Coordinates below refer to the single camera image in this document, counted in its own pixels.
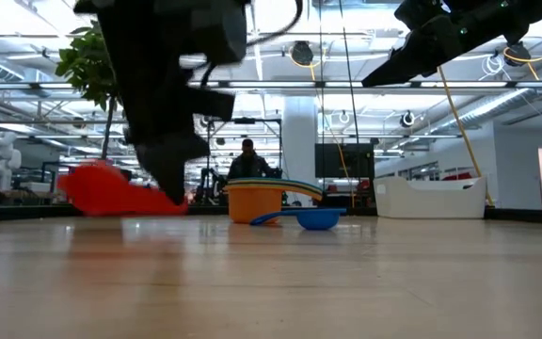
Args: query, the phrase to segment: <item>blue scoop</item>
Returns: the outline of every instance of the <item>blue scoop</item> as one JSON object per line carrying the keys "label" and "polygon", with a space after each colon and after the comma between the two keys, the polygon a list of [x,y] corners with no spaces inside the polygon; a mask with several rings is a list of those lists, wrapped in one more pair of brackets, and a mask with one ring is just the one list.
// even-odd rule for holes
{"label": "blue scoop", "polygon": [[346,213],[345,208],[332,208],[332,209],[303,209],[303,210],[291,210],[281,211],[275,213],[269,213],[267,215],[254,218],[250,225],[261,225],[269,219],[284,216],[296,216],[300,226],[310,231],[323,231],[329,230],[336,226],[340,213]]}

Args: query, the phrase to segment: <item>humanoid robot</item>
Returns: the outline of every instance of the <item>humanoid robot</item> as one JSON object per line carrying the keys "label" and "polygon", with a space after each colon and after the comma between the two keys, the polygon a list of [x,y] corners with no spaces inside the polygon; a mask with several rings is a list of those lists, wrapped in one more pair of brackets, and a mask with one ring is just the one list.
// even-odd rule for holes
{"label": "humanoid robot", "polygon": [[0,132],[0,191],[11,189],[11,173],[20,168],[22,154],[14,149],[16,134],[13,132]]}

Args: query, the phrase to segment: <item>orange plastic bowl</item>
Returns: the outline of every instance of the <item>orange plastic bowl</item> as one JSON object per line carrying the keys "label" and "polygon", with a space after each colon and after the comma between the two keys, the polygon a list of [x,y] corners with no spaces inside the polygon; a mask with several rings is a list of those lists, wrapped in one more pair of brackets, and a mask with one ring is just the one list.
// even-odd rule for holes
{"label": "orange plastic bowl", "polygon": [[[249,224],[262,215],[281,211],[282,190],[260,186],[227,186],[230,218],[235,223]],[[266,223],[275,223],[277,218]]]}

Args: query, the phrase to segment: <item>man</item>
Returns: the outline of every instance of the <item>man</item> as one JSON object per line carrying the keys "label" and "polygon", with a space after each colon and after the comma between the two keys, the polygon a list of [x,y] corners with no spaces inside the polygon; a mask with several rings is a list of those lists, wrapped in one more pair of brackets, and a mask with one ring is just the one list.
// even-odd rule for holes
{"label": "man", "polygon": [[247,138],[242,141],[242,154],[231,163],[228,180],[237,178],[260,178],[263,174],[273,176],[273,170],[264,161],[264,158],[254,152],[254,143]]}

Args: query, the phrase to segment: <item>wooden floor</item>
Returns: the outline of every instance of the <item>wooden floor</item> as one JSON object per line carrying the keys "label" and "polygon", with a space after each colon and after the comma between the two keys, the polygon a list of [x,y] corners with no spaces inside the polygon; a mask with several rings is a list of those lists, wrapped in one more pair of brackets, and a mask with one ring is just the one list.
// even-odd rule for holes
{"label": "wooden floor", "polygon": [[542,225],[0,223],[0,338],[542,339]]}

